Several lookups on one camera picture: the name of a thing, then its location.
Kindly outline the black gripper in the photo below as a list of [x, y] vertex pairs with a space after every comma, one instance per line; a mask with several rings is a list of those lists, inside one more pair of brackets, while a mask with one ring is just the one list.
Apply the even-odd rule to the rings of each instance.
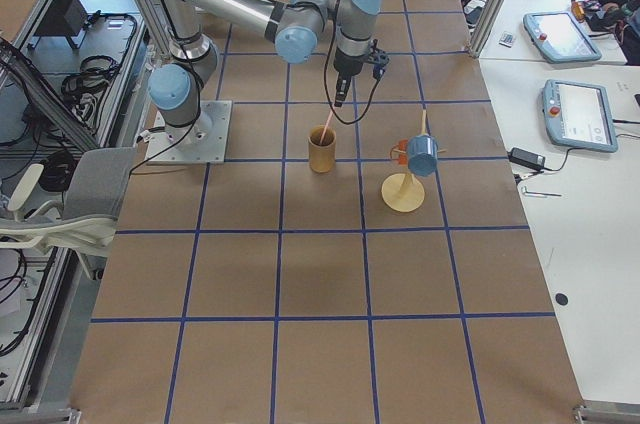
[[367, 54], [350, 55], [340, 48], [335, 51], [333, 67], [338, 72], [335, 84], [334, 105], [341, 107], [348, 97], [352, 78], [358, 75], [364, 66]]

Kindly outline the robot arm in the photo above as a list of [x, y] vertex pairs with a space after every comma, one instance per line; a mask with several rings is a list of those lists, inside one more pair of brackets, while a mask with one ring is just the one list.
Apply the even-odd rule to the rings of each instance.
[[382, 0], [167, 0], [167, 17], [172, 22], [182, 14], [187, 25], [195, 23], [196, 9], [262, 35], [272, 42], [277, 54], [289, 64], [302, 64], [314, 53], [328, 22], [333, 24], [335, 45], [333, 67], [337, 72], [331, 107], [341, 106], [352, 79], [364, 65], [373, 68], [380, 80], [389, 63], [372, 33]]

